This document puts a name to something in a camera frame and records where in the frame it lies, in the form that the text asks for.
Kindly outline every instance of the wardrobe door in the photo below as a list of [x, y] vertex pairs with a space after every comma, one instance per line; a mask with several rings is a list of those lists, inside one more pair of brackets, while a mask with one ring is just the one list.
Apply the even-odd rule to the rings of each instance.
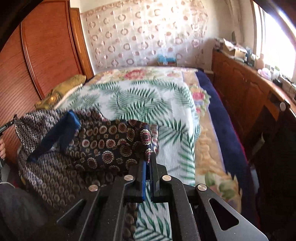
[[[0, 52], [0, 126], [32, 111], [40, 98], [34, 88], [22, 49], [20, 27], [10, 36]], [[6, 148], [6, 162], [17, 162], [20, 141], [14, 127], [2, 136]]]
[[41, 98], [57, 84], [82, 74], [67, 0], [43, 1], [21, 23], [29, 71]]

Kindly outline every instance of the bottle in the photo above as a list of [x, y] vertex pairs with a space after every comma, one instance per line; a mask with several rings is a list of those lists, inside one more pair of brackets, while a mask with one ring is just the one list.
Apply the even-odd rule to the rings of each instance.
[[264, 64], [264, 54], [260, 54], [260, 58], [257, 60], [256, 69], [263, 69], [265, 67]]
[[277, 80], [279, 78], [279, 68], [278, 66], [274, 67], [274, 75], [273, 75], [273, 79]]

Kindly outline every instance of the blue fabric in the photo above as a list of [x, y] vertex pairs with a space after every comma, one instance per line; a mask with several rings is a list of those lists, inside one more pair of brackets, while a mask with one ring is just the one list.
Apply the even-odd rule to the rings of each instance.
[[73, 111], [68, 111], [58, 123], [47, 133], [37, 148], [29, 155], [28, 162], [36, 162], [38, 158], [48, 152], [53, 144], [59, 140], [61, 150], [65, 151], [73, 140], [75, 131], [80, 127], [80, 120]]
[[242, 189], [242, 215], [258, 227], [255, 207], [254, 184], [241, 143], [233, 129], [230, 117], [209, 78], [202, 71], [196, 72], [200, 86], [211, 96], [209, 112], [222, 152], [226, 172], [236, 175]]

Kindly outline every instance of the black metal bracket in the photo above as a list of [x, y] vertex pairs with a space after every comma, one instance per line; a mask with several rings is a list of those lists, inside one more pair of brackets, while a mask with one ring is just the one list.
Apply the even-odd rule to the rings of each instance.
[[204, 184], [182, 184], [165, 166], [150, 162], [153, 202], [167, 202], [173, 240], [259, 240], [267, 237]]
[[130, 168], [128, 176], [117, 177], [112, 185], [97, 191], [90, 191], [90, 186], [29, 240], [122, 241], [126, 203], [145, 201], [146, 174], [151, 200], [169, 205], [174, 241], [268, 240], [206, 185], [184, 185], [167, 175], [154, 153], [147, 172], [146, 162], [140, 161]]
[[29, 240], [122, 240], [126, 203], [145, 200], [145, 182], [146, 162], [141, 160], [112, 185], [90, 186]]

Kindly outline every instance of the gray fabric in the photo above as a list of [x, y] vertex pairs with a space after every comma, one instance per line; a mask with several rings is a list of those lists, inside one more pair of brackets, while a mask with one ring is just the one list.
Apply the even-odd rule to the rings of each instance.
[[9, 184], [0, 185], [0, 211], [19, 241], [25, 241], [47, 222], [46, 212], [32, 195]]

